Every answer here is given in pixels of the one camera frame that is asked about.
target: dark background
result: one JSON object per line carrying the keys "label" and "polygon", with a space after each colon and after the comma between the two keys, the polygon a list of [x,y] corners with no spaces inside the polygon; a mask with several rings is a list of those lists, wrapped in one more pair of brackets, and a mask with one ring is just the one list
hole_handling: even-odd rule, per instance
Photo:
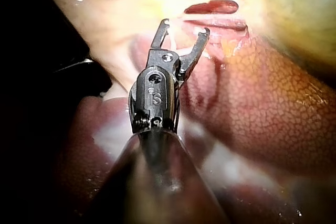
{"label": "dark background", "polygon": [[65,223],[51,178],[54,154],[76,106],[107,91],[96,63],[82,61],[88,47],[51,0],[3,0],[1,183],[3,223]]}

